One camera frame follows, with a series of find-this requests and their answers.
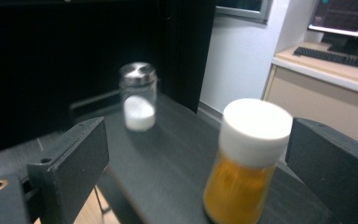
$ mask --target keyboard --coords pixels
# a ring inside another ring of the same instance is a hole
[[[332,63],[341,63],[349,66],[358,67],[358,58],[351,56],[343,56],[335,53],[329,53],[316,49],[307,49],[298,47],[295,50],[295,55],[303,55],[311,58],[321,59]]]

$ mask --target dark gray table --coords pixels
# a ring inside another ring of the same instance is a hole
[[[98,182],[122,223],[210,223],[202,193],[219,130],[168,97],[158,97],[157,124],[146,133],[126,130],[119,105],[78,118],[105,116],[110,162]],[[26,176],[24,164],[60,134],[0,152],[0,175]],[[338,223],[282,163],[272,179],[259,223]]]

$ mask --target monitor screen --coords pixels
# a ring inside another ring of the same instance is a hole
[[[318,0],[310,18],[309,29],[347,35],[349,48],[358,47],[358,0]]]

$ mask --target computer monitor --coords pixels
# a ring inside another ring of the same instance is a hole
[[[309,29],[346,38],[337,41],[329,50],[358,56],[358,0],[318,0],[310,18]]]

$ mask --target white powder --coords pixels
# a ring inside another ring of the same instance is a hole
[[[129,130],[144,132],[156,122],[155,108],[141,96],[130,96],[124,102],[124,119]]]

